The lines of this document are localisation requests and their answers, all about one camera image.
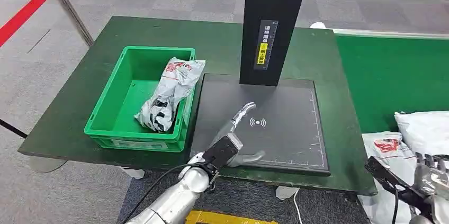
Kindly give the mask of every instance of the table leg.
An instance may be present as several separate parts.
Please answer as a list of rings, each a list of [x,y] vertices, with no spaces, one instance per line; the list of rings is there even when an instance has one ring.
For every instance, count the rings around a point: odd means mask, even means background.
[[[141,179],[145,175],[145,171],[139,169],[130,169],[128,167],[119,167],[123,172],[127,173],[129,176],[135,179]]]
[[[57,170],[60,166],[64,165],[66,160],[64,159],[50,159],[37,156],[30,156],[28,164],[31,170],[37,173],[48,173]]]

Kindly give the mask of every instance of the metal pole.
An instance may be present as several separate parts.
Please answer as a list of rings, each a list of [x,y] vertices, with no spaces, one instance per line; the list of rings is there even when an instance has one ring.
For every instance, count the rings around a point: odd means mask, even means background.
[[[3,121],[2,119],[0,119],[0,125],[7,128],[8,130],[12,131],[13,133],[21,136],[22,138],[26,138],[28,135],[26,133],[24,133],[23,131],[19,130],[18,128],[12,126],[11,124]]]
[[[92,36],[88,32],[86,26],[83,24],[81,19],[79,18],[78,14],[76,13],[75,9],[73,8],[72,4],[69,0],[59,0],[64,10],[69,15],[71,21],[74,23],[76,29],[78,30],[79,34],[81,34],[81,37],[83,37],[84,41],[86,41],[86,44],[91,47],[94,43],[94,39],[92,39]]]

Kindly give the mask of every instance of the yellow label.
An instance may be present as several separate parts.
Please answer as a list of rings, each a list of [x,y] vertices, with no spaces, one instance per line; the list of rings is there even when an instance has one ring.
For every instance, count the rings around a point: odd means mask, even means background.
[[[261,43],[261,48],[259,49],[259,55],[257,57],[257,64],[265,63],[265,55],[266,55],[267,48],[268,48],[268,43]]]
[[[186,218],[186,224],[277,224],[275,221],[261,221],[214,212],[191,211]]]

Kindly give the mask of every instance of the package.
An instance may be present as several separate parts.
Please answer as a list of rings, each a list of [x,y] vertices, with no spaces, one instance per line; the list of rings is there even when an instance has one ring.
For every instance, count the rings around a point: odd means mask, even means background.
[[[389,168],[399,178],[412,185],[416,168],[416,156],[402,141],[398,132],[362,134],[367,156],[374,156],[382,165]],[[372,224],[391,223],[394,211],[394,195],[386,191],[374,180],[378,194],[358,196],[366,215]],[[408,224],[411,219],[408,204],[399,201],[397,224]]]
[[[157,132],[168,131],[179,102],[190,94],[205,64],[205,60],[170,59],[152,97],[134,117],[143,127]]]
[[[395,113],[394,118],[413,152],[449,155],[449,111]]]

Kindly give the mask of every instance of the wireless charging symbol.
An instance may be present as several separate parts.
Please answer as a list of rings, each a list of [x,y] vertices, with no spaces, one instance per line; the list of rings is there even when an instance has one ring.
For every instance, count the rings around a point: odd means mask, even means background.
[[[265,118],[262,118],[261,120],[256,120],[253,117],[251,117],[251,119],[249,119],[249,125],[251,127],[262,126],[264,128],[266,126],[266,120]]]

